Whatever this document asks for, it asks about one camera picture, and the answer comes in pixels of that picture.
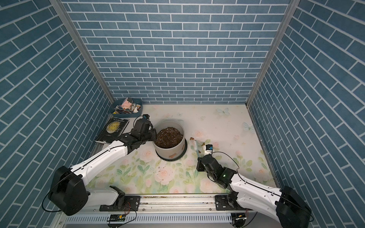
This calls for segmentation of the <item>white ceramic pot with soil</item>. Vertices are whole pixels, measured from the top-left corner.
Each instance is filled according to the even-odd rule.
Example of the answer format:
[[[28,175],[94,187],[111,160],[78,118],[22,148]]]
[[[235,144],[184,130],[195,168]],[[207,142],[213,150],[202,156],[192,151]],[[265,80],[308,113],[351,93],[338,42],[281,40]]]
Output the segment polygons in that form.
[[[160,148],[172,148],[185,139],[183,126],[175,121],[164,121],[156,127],[157,138],[153,142]]]

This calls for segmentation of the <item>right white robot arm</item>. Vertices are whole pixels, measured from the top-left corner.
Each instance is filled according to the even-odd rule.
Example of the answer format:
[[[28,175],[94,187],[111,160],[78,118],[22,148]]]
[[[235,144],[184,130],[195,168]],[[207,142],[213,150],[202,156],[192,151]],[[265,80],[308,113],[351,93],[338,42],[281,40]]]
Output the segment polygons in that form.
[[[222,167],[211,154],[198,158],[197,171],[206,172],[211,181],[229,190],[230,209],[252,209],[276,220],[283,228],[307,228],[311,222],[310,206],[289,186],[280,189],[250,180]]]

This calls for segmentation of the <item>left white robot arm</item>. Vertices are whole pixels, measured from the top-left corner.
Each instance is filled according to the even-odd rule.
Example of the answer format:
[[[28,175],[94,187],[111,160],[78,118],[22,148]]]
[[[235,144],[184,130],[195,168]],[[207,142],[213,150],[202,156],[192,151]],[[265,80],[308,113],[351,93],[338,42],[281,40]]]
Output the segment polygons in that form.
[[[66,166],[58,168],[46,198],[68,216],[91,206],[124,210],[125,193],[118,187],[89,190],[87,185],[113,162],[129,155],[146,142],[156,140],[156,129],[149,118],[147,114],[142,115],[129,133],[122,134],[121,139],[113,141],[107,148],[87,160],[70,168]]]

